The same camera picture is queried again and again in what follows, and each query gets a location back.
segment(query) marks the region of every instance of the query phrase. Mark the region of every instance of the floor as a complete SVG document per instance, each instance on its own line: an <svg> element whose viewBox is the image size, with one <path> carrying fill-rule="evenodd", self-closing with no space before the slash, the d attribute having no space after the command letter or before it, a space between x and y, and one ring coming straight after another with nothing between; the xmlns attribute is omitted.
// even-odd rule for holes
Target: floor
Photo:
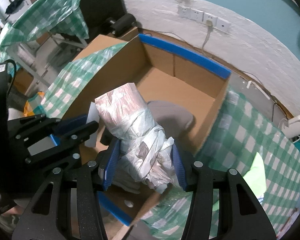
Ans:
<svg viewBox="0 0 300 240"><path fill-rule="evenodd" d="M32 65L36 71L44 76L44 79L53 83L57 75L63 67L70 62L78 53L78 49L72 45L57 45L52 39L48 39L37 51L37 56L34 64ZM243 93L250 103L258 109L264 116L271 120L273 101L267 99L263 93L256 88L253 84L247 88L248 82L233 73L230 78L229 84L238 92ZM31 97L38 91L46 91L47 87L41 82L34 80L27 91L27 96ZM278 125L280 120L285 118L282 111L275 106L274 108L274 124ZM155 240L149 233L149 229L142 221L138 222L131 232L129 233L128 240Z"/></svg>

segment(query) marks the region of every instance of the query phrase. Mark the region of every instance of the black umbrella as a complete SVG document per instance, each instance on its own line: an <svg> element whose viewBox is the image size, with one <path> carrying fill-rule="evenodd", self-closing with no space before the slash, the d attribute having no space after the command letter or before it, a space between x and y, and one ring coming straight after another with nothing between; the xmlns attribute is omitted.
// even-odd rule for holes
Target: black umbrella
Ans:
<svg viewBox="0 0 300 240"><path fill-rule="evenodd" d="M6 9L6 14L13 14L13 13L17 12L18 11L17 9L21 8L21 4L23 1L24 0L14 0L14 1L9 0L10 4L8 5L8 7Z"/></svg>

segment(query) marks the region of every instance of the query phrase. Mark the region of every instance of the metal bolt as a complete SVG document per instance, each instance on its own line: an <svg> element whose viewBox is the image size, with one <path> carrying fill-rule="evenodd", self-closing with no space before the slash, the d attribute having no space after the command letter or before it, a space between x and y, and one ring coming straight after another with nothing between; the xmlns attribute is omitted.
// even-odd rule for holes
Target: metal bolt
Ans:
<svg viewBox="0 0 300 240"><path fill-rule="evenodd" d="M196 166L196 167L198 167L198 168L200 168L200 167L203 166L203 163L202 163L202 162L199 162L199 161L196 161L196 162L194 162L193 164L194 164L194 166Z"/></svg>
<svg viewBox="0 0 300 240"><path fill-rule="evenodd" d="M74 153L74 154L72 155L72 158L74 158L74 159L79 159L79 158L80 158L80 154L79 154L79 153Z"/></svg>
<svg viewBox="0 0 300 240"><path fill-rule="evenodd" d="M231 175L237 175L237 170L236 169L229 169L229 173L231 174Z"/></svg>
<svg viewBox="0 0 300 240"><path fill-rule="evenodd" d="M94 167L96 165L97 165L96 161L88 161L88 166L89 167Z"/></svg>
<svg viewBox="0 0 300 240"><path fill-rule="evenodd" d="M52 170L52 173L53 174L58 174L58 173L60 173L61 172L61 169L59 168L59 167L56 167L56 168L54 168L53 170Z"/></svg>

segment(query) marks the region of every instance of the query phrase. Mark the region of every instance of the white plastic bag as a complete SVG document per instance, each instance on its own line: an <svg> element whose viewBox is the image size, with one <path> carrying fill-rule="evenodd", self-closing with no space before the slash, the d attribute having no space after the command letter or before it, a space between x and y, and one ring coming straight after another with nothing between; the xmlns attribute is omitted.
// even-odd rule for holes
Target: white plastic bag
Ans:
<svg viewBox="0 0 300 240"><path fill-rule="evenodd" d="M134 83L127 83L95 99L100 118L121 140L121 170L162 193L174 181L170 152L174 139L166 139Z"/></svg>

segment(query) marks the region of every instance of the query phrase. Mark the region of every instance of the electrical outlet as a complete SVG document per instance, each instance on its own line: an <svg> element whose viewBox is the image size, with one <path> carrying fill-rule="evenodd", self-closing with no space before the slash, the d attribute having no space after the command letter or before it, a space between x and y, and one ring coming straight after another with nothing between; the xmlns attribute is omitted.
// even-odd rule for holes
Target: electrical outlet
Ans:
<svg viewBox="0 0 300 240"><path fill-rule="evenodd" d="M218 18L217 19L216 28L218 30L221 30L221 31L223 31L225 33L228 33L230 25L231 25L230 22L228 22L225 19L222 19L222 18Z"/></svg>
<svg viewBox="0 0 300 240"><path fill-rule="evenodd" d="M215 27L216 24L217 24L217 17L212 15L212 14L209 14L209 13L204 13L203 14L203 23L205 25L207 25L207 20L211 21L212 22L212 26Z"/></svg>
<svg viewBox="0 0 300 240"><path fill-rule="evenodd" d="M178 15L183 18L190 18L190 12L191 8L186 7L186 6L179 6L178 7Z"/></svg>
<svg viewBox="0 0 300 240"><path fill-rule="evenodd" d="M202 23L203 19L203 11L191 9L190 11L190 19L195 20L199 23Z"/></svg>

